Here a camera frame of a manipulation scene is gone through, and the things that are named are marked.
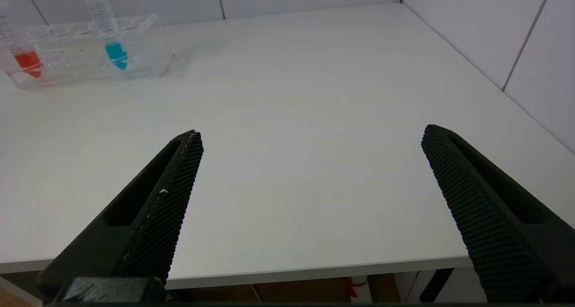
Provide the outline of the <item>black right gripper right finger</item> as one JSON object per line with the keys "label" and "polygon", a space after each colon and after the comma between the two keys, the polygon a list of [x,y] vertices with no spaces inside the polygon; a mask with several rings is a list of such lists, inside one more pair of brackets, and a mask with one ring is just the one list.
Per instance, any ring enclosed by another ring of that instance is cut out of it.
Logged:
{"label": "black right gripper right finger", "polygon": [[573,304],[573,227],[457,133],[427,125],[421,147],[487,301]]}

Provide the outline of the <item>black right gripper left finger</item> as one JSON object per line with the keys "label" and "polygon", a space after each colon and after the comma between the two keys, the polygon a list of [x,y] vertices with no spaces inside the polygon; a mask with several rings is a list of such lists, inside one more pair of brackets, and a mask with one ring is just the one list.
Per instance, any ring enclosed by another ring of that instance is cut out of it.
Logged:
{"label": "black right gripper left finger", "polygon": [[176,136],[37,276],[46,297],[76,278],[165,283],[203,157],[200,132]]}

